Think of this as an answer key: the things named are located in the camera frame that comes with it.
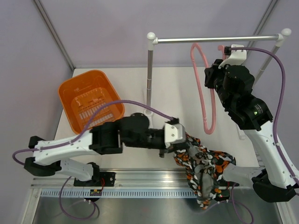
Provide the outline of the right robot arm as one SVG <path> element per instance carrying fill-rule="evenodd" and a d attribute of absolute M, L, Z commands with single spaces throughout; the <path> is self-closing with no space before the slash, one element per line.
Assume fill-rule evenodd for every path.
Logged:
<path fill-rule="evenodd" d="M 283 162 L 283 148 L 277 149 L 278 138 L 273 133 L 273 116 L 267 104 L 252 95 L 255 81 L 242 65 L 222 67 L 222 59 L 205 69 L 205 87 L 214 89 L 225 112 L 250 139 L 264 164 L 260 167 L 239 167 L 230 164 L 212 173 L 216 185 L 234 182 L 251 187 L 268 203 L 288 202 L 296 196 L 298 184 Z"/>

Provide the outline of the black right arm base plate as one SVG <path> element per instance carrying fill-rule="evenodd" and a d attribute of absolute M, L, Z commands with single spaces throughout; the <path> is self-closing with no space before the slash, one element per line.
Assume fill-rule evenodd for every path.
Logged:
<path fill-rule="evenodd" d="M 219 183 L 219 186 L 220 187 L 232 187 L 233 185 L 236 185 L 236 186 L 239 186 L 240 184 L 238 184 L 238 183 L 235 183 L 235 182 L 227 182 L 227 181 L 225 181 L 225 180 L 220 180 L 220 183 Z"/>

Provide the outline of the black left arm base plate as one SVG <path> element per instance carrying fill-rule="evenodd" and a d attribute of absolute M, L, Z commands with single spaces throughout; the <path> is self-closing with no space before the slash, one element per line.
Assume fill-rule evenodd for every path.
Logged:
<path fill-rule="evenodd" d="M 75 179 L 73 186 L 75 187 L 113 187 L 115 183 L 115 172 L 100 171 L 92 176 L 89 181 L 80 181 Z"/>

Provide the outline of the pink clothes hanger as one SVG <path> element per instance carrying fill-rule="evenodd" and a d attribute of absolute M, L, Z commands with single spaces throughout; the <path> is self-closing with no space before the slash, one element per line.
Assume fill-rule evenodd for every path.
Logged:
<path fill-rule="evenodd" d="M 195 75 L 195 79 L 196 79 L 196 85 L 197 85 L 198 93 L 199 93 L 199 100 L 200 100 L 202 119 L 203 119 L 203 129 L 204 129 L 204 132 L 206 134 L 211 135 L 211 134 L 213 134 L 213 132 L 216 128 L 216 118 L 217 118 L 216 117 L 215 93 L 214 93 L 213 89 L 210 90 L 212 122 L 211 122 L 211 126 L 208 127 L 204 95 L 203 95 L 203 91 L 202 91 L 202 88 L 201 88 L 199 73 L 198 73 L 197 64 L 196 64 L 195 56 L 194 56 L 194 50 L 195 49 L 197 49 L 197 51 L 199 52 L 199 54 L 202 58 L 202 61 L 204 63 L 205 68 L 208 68 L 209 64 L 208 64 L 208 60 L 206 58 L 206 55 L 204 54 L 204 52 L 203 52 L 202 48 L 200 47 L 200 45 L 198 43 L 193 43 L 191 45 L 191 49 L 190 49 L 190 59 L 191 59 L 191 62 L 192 62 L 193 71 L 194 71 L 194 75 Z"/>

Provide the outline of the camouflage patterned shorts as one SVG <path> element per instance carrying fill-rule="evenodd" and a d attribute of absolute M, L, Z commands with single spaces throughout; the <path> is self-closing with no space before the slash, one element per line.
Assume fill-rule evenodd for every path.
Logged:
<path fill-rule="evenodd" d="M 219 189 L 225 168 L 236 164 L 235 157 L 223 151 L 209 150 L 200 139 L 186 134 L 184 149 L 174 152 L 177 165 L 185 168 L 190 189 L 197 196 L 200 208 L 206 210 L 221 193 Z"/>

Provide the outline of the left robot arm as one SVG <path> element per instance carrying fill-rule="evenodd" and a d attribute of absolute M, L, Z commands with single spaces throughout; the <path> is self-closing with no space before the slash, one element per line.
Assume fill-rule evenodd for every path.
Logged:
<path fill-rule="evenodd" d="M 123 146 L 159 150 L 159 156 L 188 149 L 185 128 L 179 119 L 172 119 L 163 128 L 150 128 L 150 121 L 142 113 L 134 113 L 117 121 L 105 122 L 82 135 L 61 140 L 46 141 L 32 136 L 29 148 L 34 150 L 24 169 L 34 176 L 63 174 L 75 178 L 80 187 L 99 186 L 104 181 L 99 166 L 83 164 L 73 158 L 82 155 L 121 154 Z"/>

